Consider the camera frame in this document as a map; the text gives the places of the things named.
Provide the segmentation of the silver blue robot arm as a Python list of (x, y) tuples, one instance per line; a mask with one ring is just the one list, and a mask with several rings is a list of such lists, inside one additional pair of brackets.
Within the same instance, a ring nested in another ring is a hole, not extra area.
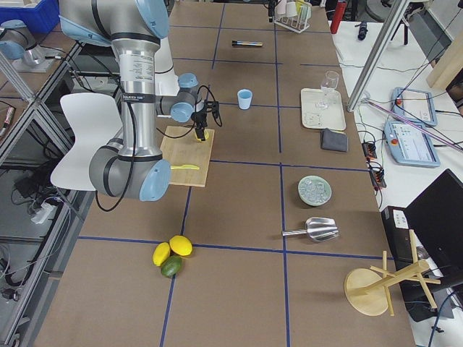
[(177, 79), (174, 96), (156, 95), (155, 56), (169, 34), (165, 1), (60, 1), (63, 33), (75, 41), (111, 47), (119, 65), (122, 128), (90, 161), (89, 178), (97, 193), (156, 201), (163, 197), (171, 166), (156, 144), (156, 117), (194, 122), (205, 140), (206, 117), (221, 123), (219, 103), (204, 101), (192, 73)]

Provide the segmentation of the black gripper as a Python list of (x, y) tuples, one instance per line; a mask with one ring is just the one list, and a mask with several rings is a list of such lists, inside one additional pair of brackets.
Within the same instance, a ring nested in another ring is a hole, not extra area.
[(195, 137), (197, 140), (208, 139), (208, 133), (205, 130), (207, 127), (207, 114), (211, 113), (217, 125), (219, 125), (219, 102), (205, 101), (199, 111), (191, 115), (191, 119), (195, 122)]

